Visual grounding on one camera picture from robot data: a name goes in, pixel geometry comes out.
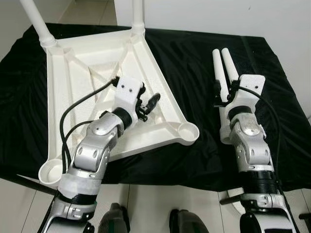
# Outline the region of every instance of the white tape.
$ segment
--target white tape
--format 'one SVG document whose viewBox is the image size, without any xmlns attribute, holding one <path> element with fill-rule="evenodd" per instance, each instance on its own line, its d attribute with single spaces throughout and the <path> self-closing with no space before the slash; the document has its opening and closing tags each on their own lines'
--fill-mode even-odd
<svg viewBox="0 0 311 233">
<path fill-rule="evenodd" d="M 97 195 L 101 183 L 101 180 L 82 178 L 66 173 L 62 175 L 58 191 L 69 199 L 74 198 L 77 194 Z"/>
</svg>

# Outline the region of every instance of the white floor tile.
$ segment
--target white floor tile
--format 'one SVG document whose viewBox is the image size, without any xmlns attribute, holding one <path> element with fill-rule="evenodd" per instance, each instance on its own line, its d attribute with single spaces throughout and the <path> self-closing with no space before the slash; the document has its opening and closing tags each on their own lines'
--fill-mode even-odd
<svg viewBox="0 0 311 233">
<path fill-rule="evenodd" d="M 311 213 L 311 189 L 303 188 L 302 189 L 302 194 L 303 194 L 303 196 L 305 198 L 305 201 L 307 203 L 309 212 Z"/>
<path fill-rule="evenodd" d="M 100 25 L 117 25 L 116 9 L 113 1 L 108 2 Z"/>
<path fill-rule="evenodd" d="M 175 208 L 197 214 L 210 233 L 223 232 L 217 192 L 183 186 L 130 185 L 131 232 L 169 233 L 169 216 Z"/>
<path fill-rule="evenodd" d="M 227 192 L 218 193 L 219 200 L 227 198 Z M 240 233 L 241 214 L 234 208 L 233 204 L 221 205 L 222 219 L 225 233 Z"/>
<path fill-rule="evenodd" d="M 36 191 L 22 233 L 37 232 L 50 206 L 53 195 Z"/>
<path fill-rule="evenodd" d="M 21 232 L 35 190 L 0 179 L 0 232 Z"/>
<path fill-rule="evenodd" d="M 287 202 L 290 205 L 293 217 L 301 233 L 308 233 L 308 228 L 304 220 L 300 220 L 298 216 L 308 212 L 308 207 L 303 198 L 301 189 L 284 192 Z"/>
<path fill-rule="evenodd" d="M 90 223 L 92 223 L 96 230 L 104 214 L 110 209 L 111 203 L 116 202 L 121 206 L 127 207 L 128 191 L 128 184 L 102 184 L 96 199 L 97 207 L 95 215 L 90 220 Z"/>
<path fill-rule="evenodd" d="M 73 1 L 59 22 L 98 25 L 107 4 L 107 1 Z"/>
</svg>

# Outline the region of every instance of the black cloth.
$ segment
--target black cloth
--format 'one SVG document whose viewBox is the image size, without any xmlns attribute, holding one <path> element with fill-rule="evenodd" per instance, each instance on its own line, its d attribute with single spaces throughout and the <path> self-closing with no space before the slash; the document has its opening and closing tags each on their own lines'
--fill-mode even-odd
<svg viewBox="0 0 311 233">
<path fill-rule="evenodd" d="M 116 26 L 48 24 L 57 38 L 125 30 Z M 284 190 L 311 188 L 311 127 L 277 56 L 264 38 L 146 29 L 146 41 L 186 119 L 200 137 L 109 163 L 104 183 L 173 185 L 222 191 L 240 186 L 235 152 L 219 137 L 213 107 L 212 50 L 228 47 L 239 74 L 266 77 L 265 97 L 281 121 L 279 174 Z M 46 55 L 31 27 L 0 63 L 0 171 L 37 177 L 48 153 Z M 276 152 L 276 126 L 267 106 L 258 122 Z"/>
</svg>

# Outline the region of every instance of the black cable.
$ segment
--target black cable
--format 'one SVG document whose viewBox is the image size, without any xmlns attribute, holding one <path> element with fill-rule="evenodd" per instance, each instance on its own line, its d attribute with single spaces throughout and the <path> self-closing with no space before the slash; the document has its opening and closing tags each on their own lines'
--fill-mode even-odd
<svg viewBox="0 0 311 233">
<path fill-rule="evenodd" d="M 67 140 L 69 138 L 69 136 L 72 134 L 73 131 L 75 131 L 75 129 L 77 129 L 78 127 L 80 127 L 81 125 L 85 125 L 85 124 L 89 124 L 89 123 L 92 123 L 93 121 L 92 120 L 88 120 L 88 121 L 83 121 L 77 125 L 75 125 L 67 134 L 66 134 L 66 137 L 65 137 L 65 142 L 66 142 L 66 145 L 67 145 Z M 65 144 L 63 143 L 63 146 L 62 146 L 62 154 L 65 153 Z"/>
<path fill-rule="evenodd" d="M 279 176 L 278 176 L 278 162 L 279 162 L 279 151 L 280 151 L 280 142 L 281 142 L 281 126 L 280 126 L 280 120 L 278 118 L 278 115 L 274 109 L 274 107 L 264 98 L 262 97 L 261 95 L 259 95 L 258 93 L 256 93 L 255 91 L 252 91 L 248 88 L 245 88 L 245 87 L 242 87 L 242 86 L 239 86 L 238 89 L 240 90 L 243 90 L 243 91 L 246 91 L 248 93 L 251 93 L 253 94 L 254 96 L 256 96 L 258 99 L 262 100 L 268 107 L 269 107 L 269 110 L 271 111 L 272 115 L 273 115 L 273 118 L 274 118 L 274 121 L 276 122 L 276 130 L 277 130 L 277 148 L 276 148 L 276 162 L 275 162 L 275 175 L 276 175 L 276 180 L 277 180 L 277 186 L 278 186 L 278 189 L 280 191 L 280 194 L 284 197 L 284 200 L 285 200 L 285 204 L 286 204 L 286 207 L 288 209 L 288 212 L 290 214 L 290 217 L 292 218 L 292 221 L 293 221 L 293 224 L 294 224 L 294 227 L 295 227 L 295 230 L 296 232 L 298 233 L 299 232 L 299 229 L 296 225 L 296 222 L 294 220 L 294 217 L 293 217 L 293 214 L 292 214 L 292 211 L 291 211 L 291 208 L 287 202 L 287 199 L 284 195 L 284 192 L 283 192 L 283 189 L 281 187 L 281 183 L 279 182 L 280 179 L 279 179 Z"/>
<path fill-rule="evenodd" d="M 83 101 L 86 101 L 88 98 L 96 95 L 97 93 L 103 91 L 104 89 L 106 89 L 110 84 L 115 84 L 115 82 L 117 82 L 119 79 L 116 78 L 116 79 L 113 79 L 113 80 L 110 80 L 107 84 L 105 84 L 104 86 L 102 86 L 101 88 L 93 91 L 92 93 L 84 96 L 83 98 L 79 99 L 78 101 L 76 101 L 74 104 L 72 104 L 62 115 L 61 119 L 60 119 L 60 122 L 59 122 L 59 131 L 60 131 L 60 136 L 62 138 L 62 142 L 63 142 L 63 145 L 65 147 L 65 153 L 62 153 L 62 160 L 65 161 L 66 158 L 65 158 L 65 154 L 67 156 L 67 161 L 68 161 L 68 164 L 71 163 L 71 157 L 70 157 L 70 153 L 69 153 L 69 149 L 68 149 L 68 146 L 67 146 L 67 143 L 65 141 L 65 134 L 64 134 L 64 121 L 65 121 L 65 117 L 67 116 L 67 114 L 74 108 L 76 107 L 77 105 L 79 105 L 80 103 L 82 103 Z M 66 172 L 66 163 L 63 163 L 63 174 Z"/>
</svg>

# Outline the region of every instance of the white wall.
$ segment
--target white wall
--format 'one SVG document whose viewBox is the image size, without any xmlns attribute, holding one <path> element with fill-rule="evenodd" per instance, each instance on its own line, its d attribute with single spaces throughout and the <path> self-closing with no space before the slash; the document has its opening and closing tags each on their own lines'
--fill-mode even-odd
<svg viewBox="0 0 311 233">
<path fill-rule="evenodd" d="M 45 22 L 56 23 L 71 0 L 34 0 Z M 0 60 L 31 25 L 19 0 L 0 0 Z"/>
<path fill-rule="evenodd" d="M 115 0 L 118 25 L 130 26 L 131 2 Z M 265 37 L 311 115 L 310 0 L 145 0 L 144 9 L 149 28 Z"/>
</svg>

